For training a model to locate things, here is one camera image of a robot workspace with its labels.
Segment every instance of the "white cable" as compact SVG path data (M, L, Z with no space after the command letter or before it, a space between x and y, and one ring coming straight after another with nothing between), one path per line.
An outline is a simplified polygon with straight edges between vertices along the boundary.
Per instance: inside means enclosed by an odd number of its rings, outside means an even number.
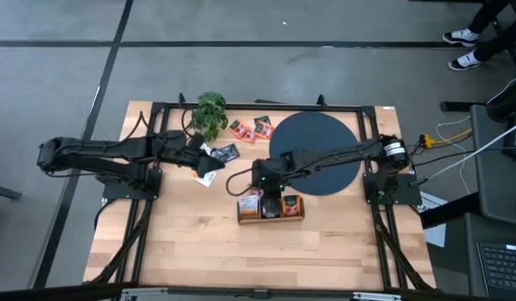
M481 147L480 149L476 150L474 153L472 153L471 155L465 157L464 159L460 160L459 162L456 162L456 163L453 163L451 164L450 166L442 169L441 171L435 173L434 175L432 176L429 176L427 180L431 180L432 178L434 178L435 176L439 176L441 175L443 172L445 171L448 171L449 169L453 168L454 166L457 166L458 164L464 162L465 160L473 157L473 156L476 156L478 153L480 153L481 151L484 151L486 148L488 148L489 146L491 146L492 144L494 144L497 140L503 138L504 136L508 135L508 133L512 132L513 130L516 130L516 125L514 127L512 127L511 129L507 130L506 132L502 133L501 135L497 136L494 140L488 142L485 146Z
M454 125L454 124L456 124L456 123L460 123L460 122L462 122L462 121L464 121L464 120L461 120L461 121L458 121L458 122L451 122L450 124L451 124L451 125ZM463 148L463 147L459 146L458 144L453 144L451 141L449 141L449 140L445 139L445 138L440 134L440 132L438 131L438 127L439 127L439 126L441 126L441 125L449 125L449 124L438 124L438 125L436 125L436 126L434 127L434 130L436 130L436 134L438 134L438 136L440 136L440 138L442 138L444 141L446 141L446 142L447 142L447 143L449 143L450 145L456 146L457 148L461 149L461 150L462 150L462 152L466 152L466 149L465 149L465 148ZM462 175L462 170L464 169L464 165L466 165L466 161L462 162L462 166L460 166L460 171L458 171L458 175L460 175L460 180L462 180L462 184L464 184L464 188L466 188L466 192L467 192L468 194L471 194L471 193L469 192L469 189L467 188L466 181L464 181L464 176Z
M489 104L489 103L490 103L493 99L495 99L496 97L500 96L500 95L501 95L501 94L502 94L506 89L508 89L508 87L509 87L513 82L515 82L515 81L516 81L516 78L515 78L515 79L513 79L513 80L511 80L511 81L509 81L509 82L508 82L508 84L507 84L507 86L505 87L505 89L502 89L502 90L501 90L501 92L499 92L497 95L495 95L494 97L492 97L492 99L491 99L491 100L489 100L489 101L486 103L486 105L487 105L487 104Z

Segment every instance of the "black circular board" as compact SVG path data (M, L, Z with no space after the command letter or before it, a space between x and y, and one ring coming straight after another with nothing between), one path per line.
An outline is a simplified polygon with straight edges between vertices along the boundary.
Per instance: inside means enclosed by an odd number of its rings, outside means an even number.
M300 112L284 119L274 130L268 152L273 159L298 148L333 151L355 146L358 140L341 121L319 112ZM347 187L358 174L360 162L331 166L305 178L295 179L291 187L305 194L326 196Z

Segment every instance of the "wooden tabletop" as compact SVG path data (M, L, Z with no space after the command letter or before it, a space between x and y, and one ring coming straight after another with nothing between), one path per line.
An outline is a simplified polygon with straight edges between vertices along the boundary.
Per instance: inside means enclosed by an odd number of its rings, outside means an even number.
M135 124L139 112L149 118L151 102L131 101L120 138ZM168 128L181 128L182 110L171 110ZM295 111L227 110L230 122L240 119L253 125L253 119L268 115L277 125ZM354 113L325 113L346 124L360 138ZM400 136L393 107L376 107L379 132ZM366 119L370 132L369 120ZM141 126L134 136L144 135ZM249 168L257 158L268 158L268 140L258 138L250 144L222 131L211 147L235 143L241 156L218 171L210 187L194 181L188 168L161 164L164 172L159 198L152 208L146 249L140 271L140 284L156 286L229 288L319 288L382 289L377 257L376 235L365 203L361 174L331 196L304 197L306 218L301 222L275 222L238 225L235 196L226 193L226 179ZM233 191L250 183L250 174L230 182ZM286 194L300 194L288 188ZM100 216L90 250L84 280L96 277L122 243L130 209L129 200L115 202ZM395 206L401 249L413 267L431 286L435 286L431 262L419 216L407 206ZM387 250L398 286L395 263ZM131 250L125 279L135 251Z

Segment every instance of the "black pants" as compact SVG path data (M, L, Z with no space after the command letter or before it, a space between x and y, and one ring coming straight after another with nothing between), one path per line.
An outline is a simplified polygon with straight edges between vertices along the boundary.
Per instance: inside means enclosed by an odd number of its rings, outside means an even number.
M510 3L510 0L491 0L486 2L478 11L468 29L474 33L482 33L499 13ZM516 43L516 22L508 27L503 34L487 43L480 43L475 50L475 59L483 62L495 54Z

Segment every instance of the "person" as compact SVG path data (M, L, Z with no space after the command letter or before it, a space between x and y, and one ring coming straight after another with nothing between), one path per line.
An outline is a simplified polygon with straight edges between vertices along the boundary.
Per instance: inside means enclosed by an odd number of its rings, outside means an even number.
M444 33L443 41L451 44L461 44L465 47L474 47L484 29L495 20L497 15L510 3L510 0L490 0L483 4L473 18L472 23L463 30L452 33ZM478 67L483 62L492 58L495 54L509 48L516 43L516 21L510 25L502 34L493 40L480 43L477 49L469 54L465 54L458 59L454 59L447 64L451 70L464 71Z

